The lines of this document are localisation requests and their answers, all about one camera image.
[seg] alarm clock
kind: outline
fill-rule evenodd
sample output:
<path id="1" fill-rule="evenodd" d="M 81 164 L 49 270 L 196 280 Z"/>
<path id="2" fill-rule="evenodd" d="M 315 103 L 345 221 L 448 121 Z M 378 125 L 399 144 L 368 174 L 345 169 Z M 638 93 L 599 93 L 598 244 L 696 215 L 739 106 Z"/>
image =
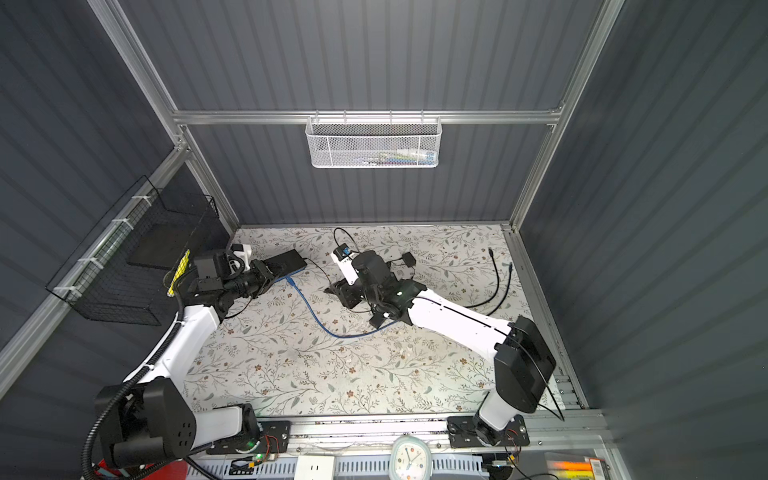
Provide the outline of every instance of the alarm clock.
<path id="1" fill-rule="evenodd" d="M 427 480 L 432 476 L 432 453 L 427 444 L 405 435 L 397 439 L 389 459 L 390 480 Z"/>

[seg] black mounting plate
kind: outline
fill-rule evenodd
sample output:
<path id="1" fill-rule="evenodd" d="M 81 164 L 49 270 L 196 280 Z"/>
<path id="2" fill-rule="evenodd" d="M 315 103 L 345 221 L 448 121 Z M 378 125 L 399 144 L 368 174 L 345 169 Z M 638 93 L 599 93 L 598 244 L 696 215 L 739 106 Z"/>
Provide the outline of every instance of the black mounting plate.
<path id="1" fill-rule="evenodd" d="M 272 437 L 275 437 L 277 439 L 277 446 L 279 448 L 275 449 L 275 441 L 273 439 L 270 439 L 270 453 L 285 453 L 288 451 L 288 437 L 290 436 L 290 422 L 284 421 L 284 422 L 261 422 L 261 428 L 264 430 L 264 433 L 261 435 L 260 443 L 256 447 L 253 452 L 251 452 L 248 455 L 252 455 L 254 453 L 266 453 L 266 439 L 264 438 L 265 435 L 269 435 Z M 249 442 L 250 439 L 238 439 L 234 442 L 227 442 L 227 441 L 219 441 L 214 442 L 214 446 L 205 452 L 208 455 L 244 455 L 237 452 L 237 450 L 245 452 L 248 450 L 248 447 L 246 444 Z"/>
<path id="2" fill-rule="evenodd" d="M 451 441 L 452 449 L 469 449 L 473 447 L 486 447 L 474 433 L 475 425 L 472 422 L 473 415 L 461 415 L 448 417 L 448 437 Z M 515 418 L 507 424 L 505 435 L 497 446 L 525 447 L 531 444 L 528 437 L 528 429 L 525 428 L 525 420 L 522 415 L 515 415 Z"/>

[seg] power outlet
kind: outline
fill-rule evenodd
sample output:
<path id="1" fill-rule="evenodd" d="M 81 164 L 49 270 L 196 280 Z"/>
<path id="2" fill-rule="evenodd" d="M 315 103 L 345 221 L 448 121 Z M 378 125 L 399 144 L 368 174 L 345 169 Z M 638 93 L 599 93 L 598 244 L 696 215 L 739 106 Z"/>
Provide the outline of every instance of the power outlet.
<path id="1" fill-rule="evenodd" d="M 301 480 L 333 480 L 333 466 L 336 457 L 322 455 L 301 455 L 296 461 L 294 478 Z"/>

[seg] wire basket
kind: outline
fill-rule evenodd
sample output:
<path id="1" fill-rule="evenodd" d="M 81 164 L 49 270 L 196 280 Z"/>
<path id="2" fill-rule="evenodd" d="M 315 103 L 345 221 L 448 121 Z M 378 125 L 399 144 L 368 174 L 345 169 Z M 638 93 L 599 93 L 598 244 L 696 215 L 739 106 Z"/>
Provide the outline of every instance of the wire basket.
<path id="1" fill-rule="evenodd" d="M 116 225 L 92 254 L 78 258 L 73 253 L 46 289 L 89 320 L 159 326 L 177 311 L 167 291 L 186 251 L 191 259 L 201 250 L 226 246 L 227 238 L 215 234 L 221 230 L 218 218 L 216 203 L 207 195 L 152 188 L 125 218 L 112 220 Z M 165 247 L 173 260 L 167 267 L 137 264 L 142 238 L 159 228 L 185 236 L 169 238 Z M 73 258 L 79 272 L 61 283 L 61 270 Z"/>
<path id="2" fill-rule="evenodd" d="M 306 140 L 317 168 L 434 168 L 442 124 L 306 122 Z"/>

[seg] floral tablecloth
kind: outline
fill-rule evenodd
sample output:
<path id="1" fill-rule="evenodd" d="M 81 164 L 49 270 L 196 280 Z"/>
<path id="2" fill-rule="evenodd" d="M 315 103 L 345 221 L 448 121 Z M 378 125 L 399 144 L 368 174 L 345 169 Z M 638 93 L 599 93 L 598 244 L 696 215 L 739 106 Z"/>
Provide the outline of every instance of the floral tablecloth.
<path id="1" fill-rule="evenodd" d="M 412 252 L 415 280 L 464 305 L 493 293 L 492 248 L 502 285 L 497 298 L 477 310 L 492 310 L 504 292 L 511 259 L 500 226 L 347 230 L 361 249 L 373 249 L 384 260 Z M 330 258 L 336 246 L 332 231 L 246 229 L 237 232 L 235 242 L 253 245 L 262 259 L 296 248 L 336 281 L 342 274 Z M 351 244 L 342 232 L 337 235 Z M 414 274 L 402 263 L 392 268 L 399 278 Z M 294 279 L 331 331 L 348 335 L 372 329 L 370 313 L 351 313 L 323 292 L 328 280 L 311 263 Z M 238 300 L 230 314 L 243 306 L 245 300 Z M 366 310 L 365 303 L 355 310 Z M 530 317 L 530 310 L 513 270 L 509 295 L 494 316 L 514 319 L 518 314 Z M 224 320 L 187 373 L 184 394 L 197 411 L 251 402 L 257 415 L 464 412 L 476 410 L 493 385 L 491 363 L 426 329 L 398 323 L 361 339 L 334 339 L 283 280 L 239 316 Z M 542 404 L 554 408 L 549 398 L 542 398 Z"/>

